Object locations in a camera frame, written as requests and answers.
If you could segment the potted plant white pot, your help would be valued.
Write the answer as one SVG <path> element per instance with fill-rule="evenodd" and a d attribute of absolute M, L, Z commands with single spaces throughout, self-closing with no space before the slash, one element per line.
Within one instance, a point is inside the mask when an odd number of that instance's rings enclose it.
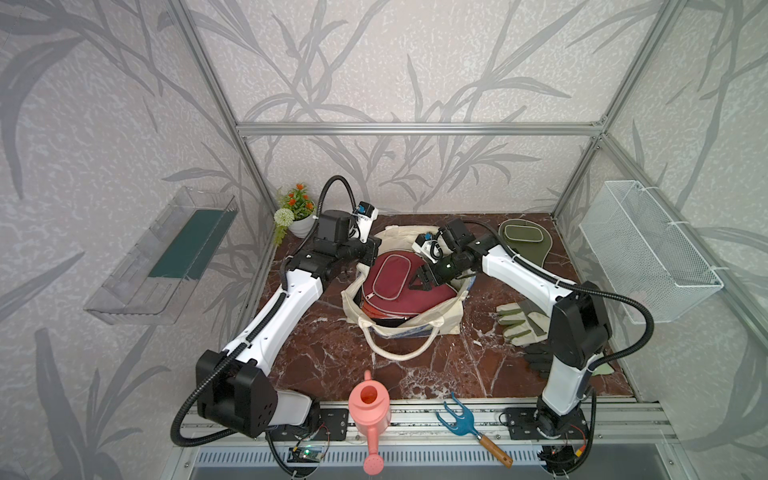
<path fill-rule="evenodd" d="M 278 209 L 273 215 L 275 245 L 280 246 L 288 233 L 304 239 L 314 223 L 316 203 L 309 195 L 305 183 L 297 183 L 288 190 L 278 190 Z"/>

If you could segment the maroon paddle case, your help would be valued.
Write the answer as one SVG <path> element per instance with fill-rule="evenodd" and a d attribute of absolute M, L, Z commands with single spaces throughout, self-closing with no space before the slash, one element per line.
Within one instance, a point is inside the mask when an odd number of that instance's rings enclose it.
<path fill-rule="evenodd" d="M 449 285 L 429 291 L 410 288 L 424 265 L 413 252 L 395 250 L 380 255 L 362 285 L 361 310 L 372 320 L 405 321 L 453 300 L 457 291 Z"/>

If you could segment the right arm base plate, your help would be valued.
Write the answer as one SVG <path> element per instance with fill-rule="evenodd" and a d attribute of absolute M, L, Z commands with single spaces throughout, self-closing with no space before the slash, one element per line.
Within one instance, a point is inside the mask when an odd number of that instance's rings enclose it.
<path fill-rule="evenodd" d="M 586 440 L 590 432 L 589 420 L 579 408 L 563 418 L 547 420 L 539 417 L 536 407 L 513 406 L 505 408 L 497 419 L 511 440 Z"/>

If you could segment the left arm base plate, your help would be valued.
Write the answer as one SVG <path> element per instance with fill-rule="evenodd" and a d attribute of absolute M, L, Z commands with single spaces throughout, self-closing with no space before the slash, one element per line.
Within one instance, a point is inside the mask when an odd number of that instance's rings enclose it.
<path fill-rule="evenodd" d="M 276 442 L 344 441 L 351 425 L 347 408 L 312 408 L 307 419 L 299 425 L 279 425 L 268 432 Z"/>

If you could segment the black green gardening glove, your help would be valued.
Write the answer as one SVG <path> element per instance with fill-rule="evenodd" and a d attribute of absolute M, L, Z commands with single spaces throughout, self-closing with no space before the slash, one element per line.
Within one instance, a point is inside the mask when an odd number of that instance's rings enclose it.
<path fill-rule="evenodd" d="M 545 342 L 539 342 L 527 345 L 523 348 L 523 359 L 528 365 L 528 368 L 536 373 L 542 380 L 548 380 L 550 377 L 554 354 Z M 611 363 L 597 366 L 592 373 L 593 376 L 608 376 L 616 372 L 616 369 Z"/>

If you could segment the teal garden hand fork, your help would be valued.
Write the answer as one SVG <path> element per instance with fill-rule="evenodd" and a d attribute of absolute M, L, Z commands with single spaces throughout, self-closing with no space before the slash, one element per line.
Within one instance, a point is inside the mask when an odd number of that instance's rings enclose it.
<path fill-rule="evenodd" d="M 454 393 L 451 393 L 451 400 L 459 408 L 459 412 L 449 406 L 447 401 L 444 401 L 444 410 L 435 413 L 439 423 L 456 436 L 471 435 L 498 462 L 506 468 L 511 468 L 514 460 L 490 438 L 475 428 L 475 419 L 472 411 Z"/>

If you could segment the pink watering can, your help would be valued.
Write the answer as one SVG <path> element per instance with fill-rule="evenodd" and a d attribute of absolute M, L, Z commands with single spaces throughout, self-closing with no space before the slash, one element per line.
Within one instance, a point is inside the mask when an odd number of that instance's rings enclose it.
<path fill-rule="evenodd" d="M 373 379 L 370 370 L 364 372 L 364 380 L 357 384 L 348 399 L 350 416 L 367 442 L 368 455 L 363 469 L 371 476 L 384 469 L 384 459 L 379 453 L 379 440 L 391 423 L 390 396 L 386 387 Z"/>

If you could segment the grey green gardening glove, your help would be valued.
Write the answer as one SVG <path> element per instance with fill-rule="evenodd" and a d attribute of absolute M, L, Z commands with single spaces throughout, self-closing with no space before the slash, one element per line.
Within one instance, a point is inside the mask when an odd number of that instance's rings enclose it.
<path fill-rule="evenodd" d="M 525 347 L 549 337 L 550 317 L 527 300 L 497 306 L 495 318 L 503 328 L 504 341 L 513 346 Z"/>

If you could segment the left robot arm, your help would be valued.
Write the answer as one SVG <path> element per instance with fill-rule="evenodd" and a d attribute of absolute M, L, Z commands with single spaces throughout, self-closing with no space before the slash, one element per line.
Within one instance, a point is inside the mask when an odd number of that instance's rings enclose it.
<path fill-rule="evenodd" d="M 236 433 L 256 438 L 281 426 L 316 430 L 312 398 L 276 389 L 269 375 L 299 320 L 338 274 L 350 263 L 373 264 L 381 244 L 370 233 L 377 217 L 367 202 L 351 213 L 316 217 L 306 245 L 284 259 L 280 286 L 263 309 L 221 351 L 199 358 L 196 387 L 171 423 L 175 445 L 201 446 Z"/>

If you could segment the olive green paddle case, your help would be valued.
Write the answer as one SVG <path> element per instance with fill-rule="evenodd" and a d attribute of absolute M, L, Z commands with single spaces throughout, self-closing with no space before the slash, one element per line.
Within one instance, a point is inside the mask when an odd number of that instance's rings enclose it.
<path fill-rule="evenodd" d="M 509 219 L 498 229 L 502 240 L 529 262 L 543 267 L 552 246 L 553 239 L 547 229 L 526 219 Z"/>

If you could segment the aluminium front rail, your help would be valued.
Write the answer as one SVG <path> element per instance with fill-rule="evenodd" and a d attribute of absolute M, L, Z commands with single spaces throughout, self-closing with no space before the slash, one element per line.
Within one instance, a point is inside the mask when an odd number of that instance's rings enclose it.
<path fill-rule="evenodd" d="M 472 411 L 475 428 L 488 436 L 499 446 L 555 445 L 570 443 L 580 445 L 578 440 L 528 441 L 511 440 L 507 430 L 497 419 L 505 409 L 513 406 L 535 407 L 532 398 L 462 399 Z M 470 435 L 456 436 L 443 427 L 435 413 L 444 410 L 443 400 L 394 400 L 391 402 L 391 423 L 380 437 L 382 445 L 426 445 L 426 444 L 474 444 Z M 582 403 L 582 411 L 591 425 L 591 402 Z M 346 402 L 321 402 L 318 407 L 347 408 Z M 344 441 L 332 443 L 342 446 L 363 445 L 365 438 L 350 416 L 351 425 Z M 213 420 L 199 416 L 196 407 L 185 415 L 181 423 L 181 434 L 189 438 L 201 438 L 224 427 Z M 661 444 L 678 443 L 678 435 L 659 403 L 640 403 L 630 398 L 599 397 L 596 410 L 595 444 Z"/>

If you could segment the clear acrylic wall shelf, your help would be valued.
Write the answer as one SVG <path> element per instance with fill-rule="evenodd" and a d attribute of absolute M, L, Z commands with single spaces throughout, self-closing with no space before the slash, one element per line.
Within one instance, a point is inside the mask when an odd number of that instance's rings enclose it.
<path fill-rule="evenodd" d="M 234 223 L 233 194 L 180 188 L 85 303 L 108 325 L 172 325 Z"/>

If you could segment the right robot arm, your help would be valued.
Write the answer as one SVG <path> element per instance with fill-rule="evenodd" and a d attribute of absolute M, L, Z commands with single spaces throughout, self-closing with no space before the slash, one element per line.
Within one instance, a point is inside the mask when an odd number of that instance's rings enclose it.
<path fill-rule="evenodd" d="M 482 222 L 456 218 L 428 238 L 444 240 L 449 252 L 435 258 L 433 249 L 427 248 L 422 254 L 424 265 L 410 279 L 411 289 L 430 291 L 465 273 L 481 273 L 522 294 L 549 317 L 547 342 L 553 360 L 539 411 L 551 417 L 571 414 L 599 366 L 636 353 L 653 336 L 653 315 L 641 302 L 546 271 L 514 251 L 496 229 Z M 604 356 L 602 351 L 612 337 L 606 301 L 635 310 L 645 327 L 630 346 Z"/>

